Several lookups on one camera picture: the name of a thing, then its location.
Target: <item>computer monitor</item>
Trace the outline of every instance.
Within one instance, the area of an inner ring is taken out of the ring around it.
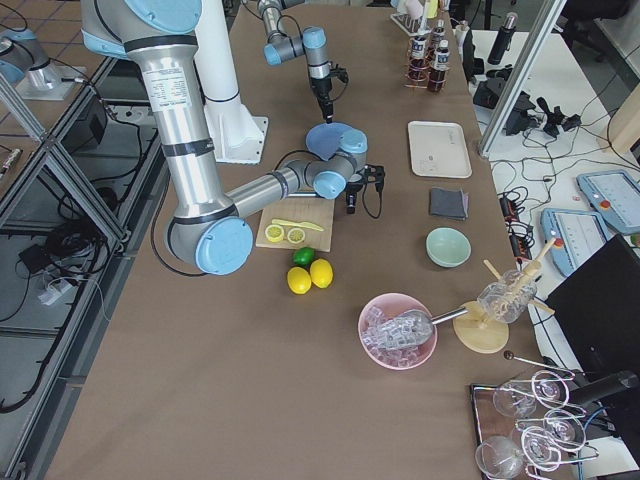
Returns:
[[[640,375],[640,258],[621,235],[609,240],[547,298],[589,381]],[[640,389],[603,398],[640,464]]]

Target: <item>blue joint cap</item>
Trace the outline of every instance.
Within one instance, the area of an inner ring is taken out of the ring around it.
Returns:
[[[227,275],[245,264],[253,248],[251,227],[242,218],[226,217],[211,225],[196,246],[196,265],[206,273]]]
[[[201,0],[124,0],[147,25],[172,35],[192,32],[202,15]]]
[[[7,37],[17,42],[19,41],[26,42],[27,40],[36,40],[38,38],[36,37],[36,34],[29,29],[26,29],[24,32],[14,32],[13,30],[5,30],[4,32],[0,33],[0,37]]]
[[[337,172],[320,172],[313,180],[313,189],[322,198],[326,198],[328,200],[337,198],[338,195],[344,191],[346,186],[347,181]]]
[[[264,58],[267,59],[269,65],[280,65],[282,63],[278,50],[270,43],[264,46]]]
[[[302,32],[302,44],[304,48],[311,50],[324,47],[327,44],[324,30],[320,27],[305,28]]]
[[[367,136],[364,132],[352,128],[347,130],[340,137],[340,150],[347,153],[365,153],[369,146],[367,145]]]
[[[107,57],[129,60],[127,52],[125,52],[124,47],[119,43],[104,40],[100,37],[96,37],[95,35],[91,35],[84,30],[82,30],[82,37],[84,39],[84,46],[94,53],[105,55]]]

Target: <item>white desk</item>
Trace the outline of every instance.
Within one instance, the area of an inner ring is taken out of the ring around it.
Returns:
[[[495,35],[496,32],[473,32],[476,57],[483,59],[488,57]],[[527,33],[516,33],[511,43],[511,50],[505,53],[502,64],[496,66],[485,64],[485,69],[499,69],[508,64],[515,64],[526,37]],[[558,105],[567,116],[574,113],[581,115],[583,125],[593,123],[586,128],[597,135],[602,135],[606,129],[609,116],[599,99],[595,99],[585,109],[587,103],[596,97],[596,92],[560,35],[553,34],[547,39],[525,84],[524,91],[531,96],[534,104],[536,99],[542,96],[547,100],[551,110]],[[486,127],[491,113],[491,110],[476,107],[476,116],[481,129]],[[503,132],[494,143],[489,160],[493,163],[493,178],[498,192],[523,185],[529,190],[529,198],[544,201],[548,198],[547,189],[553,185],[548,203],[538,206],[538,201],[529,200],[524,204],[525,211],[520,215],[521,220],[534,226],[536,243],[531,252],[534,256],[544,243],[540,227],[540,214],[544,208],[592,210],[576,183],[578,174],[626,168],[634,179],[640,178],[638,164],[629,152],[624,153],[623,156],[635,165],[635,169],[627,168],[628,165],[625,165],[615,153],[603,151],[596,137],[584,130],[571,132],[561,130],[557,141],[548,144],[549,153],[553,157],[563,157],[570,153],[570,156],[554,159],[553,166],[548,161],[545,149],[535,144],[535,142],[547,144],[553,138],[540,128],[532,131],[529,139],[523,143],[525,139],[522,134],[506,136]],[[526,157],[547,158],[547,162],[527,160],[524,163],[518,163]],[[557,172],[561,173],[557,175],[555,184],[543,181],[545,176],[553,178]],[[550,255],[544,259],[543,265],[543,275],[538,282],[538,293],[541,298],[546,298],[564,280],[564,277],[553,264]],[[538,312],[535,309],[531,308],[530,313],[534,323],[539,321]],[[542,318],[547,317],[544,312],[540,312],[540,315]],[[535,331],[538,346],[543,355],[553,358],[560,365],[564,363],[569,368],[580,368],[555,319],[552,318],[544,325],[536,326]],[[556,347],[560,359],[551,347],[550,341]],[[599,449],[600,458],[585,463],[585,477],[638,469],[638,465],[621,441],[606,438],[592,441],[591,444]]]

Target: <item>light green bowl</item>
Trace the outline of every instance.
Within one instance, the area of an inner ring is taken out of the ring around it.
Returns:
[[[471,244],[454,228],[436,228],[427,235],[427,255],[436,265],[457,267],[471,256]]]

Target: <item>lime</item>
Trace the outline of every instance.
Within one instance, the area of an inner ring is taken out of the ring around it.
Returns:
[[[302,247],[293,254],[293,263],[299,267],[306,267],[316,256],[316,251],[311,247]]]
[[[311,288],[311,276],[304,268],[293,267],[287,273],[287,283],[293,293],[303,295]]]
[[[333,282],[333,268],[324,258],[319,258],[309,269],[311,281],[316,287],[327,288]]]

